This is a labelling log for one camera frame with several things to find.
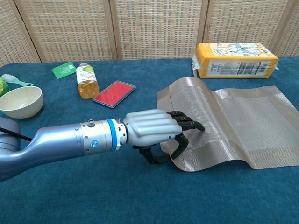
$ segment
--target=juice bottle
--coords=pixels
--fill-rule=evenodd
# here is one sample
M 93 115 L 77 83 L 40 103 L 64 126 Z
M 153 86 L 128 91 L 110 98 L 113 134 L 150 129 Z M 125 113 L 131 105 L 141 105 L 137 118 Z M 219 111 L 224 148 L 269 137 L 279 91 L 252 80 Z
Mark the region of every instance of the juice bottle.
M 79 94 L 83 99 L 91 99 L 99 95 L 99 85 L 92 66 L 81 63 L 76 69 L 76 74 Z

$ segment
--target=teal fabric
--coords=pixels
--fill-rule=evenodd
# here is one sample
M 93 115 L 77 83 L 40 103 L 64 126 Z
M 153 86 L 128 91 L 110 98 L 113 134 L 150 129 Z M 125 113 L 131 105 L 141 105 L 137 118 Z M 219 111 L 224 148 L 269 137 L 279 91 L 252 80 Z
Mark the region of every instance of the teal fabric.
M 36 116 L 13 119 L 24 135 L 33 137 L 45 126 L 124 118 L 128 112 L 156 108 L 159 90 L 193 76 L 191 59 L 88 62 L 101 89 L 116 80 L 137 87 L 110 109 L 80 98 L 75 74 L 57 80 L 51 69 L 62 63 L 0 68 L 0 75 L 14 75 L 43 91 L 44 106 Z M 212 90 L 276 85 L 299 109 L 298 64 L 298 57 L 280 58 L 279 70 L 269 79 L 203 81 Z M 253 170 L 243 161 L 184 172 L 172 162 L 151 165 L 124 145 L 116 152 L 42 165 L 0 182 L 0 223 L 298 223 L 298 179 L 299 167 Z

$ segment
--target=cream bowl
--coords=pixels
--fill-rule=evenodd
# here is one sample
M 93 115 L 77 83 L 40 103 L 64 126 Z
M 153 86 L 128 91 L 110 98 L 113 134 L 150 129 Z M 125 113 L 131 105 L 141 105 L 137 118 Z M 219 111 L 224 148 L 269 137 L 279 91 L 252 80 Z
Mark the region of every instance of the cream bowl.
M 25 86 L 0 97 L 0 111 L 12 118 L 30 118 L 43 107 L 43 92 L 36 86 Z

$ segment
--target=black cable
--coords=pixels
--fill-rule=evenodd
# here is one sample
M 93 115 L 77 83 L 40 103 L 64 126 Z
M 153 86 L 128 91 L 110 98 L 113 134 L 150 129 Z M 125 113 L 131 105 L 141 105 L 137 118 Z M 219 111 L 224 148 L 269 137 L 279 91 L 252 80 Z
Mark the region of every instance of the black cable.
M 24 140 L 27 140 L 27 141 L 31 141 L 31 140 L 32 140 L 32 138 L 29 138 L 29 137 L 27 137 L 27 136 L 21 135 L 21 134 L 19 134 L 19 133 L 17 133 L 17 132 L 9 131 L 9 130 L 3 128 L 3 127 L 0 127 L 0 132 L 4 132 L 4 133 L 7 133 L 7 134 L 11 134 L 11 135 L 13 135 L 13 136 L 15 136 L 15 137 L 18 137 L 18 138 L 20 138 L 20 139 L 24 139 Z

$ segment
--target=white brush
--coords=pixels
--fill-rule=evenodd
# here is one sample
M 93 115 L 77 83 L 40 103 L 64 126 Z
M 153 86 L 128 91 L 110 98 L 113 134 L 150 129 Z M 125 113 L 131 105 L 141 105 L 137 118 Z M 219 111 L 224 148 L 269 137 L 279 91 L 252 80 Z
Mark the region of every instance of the white brush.
M 3 74 L 2 78 L 5 80 L 7 83 L 15 83 L 21 86 L 28 86 L 28 85 L 33 85 L 33 83 L 25 83 L 17 79 L 15 76 L 9 75 L 9 74 Z

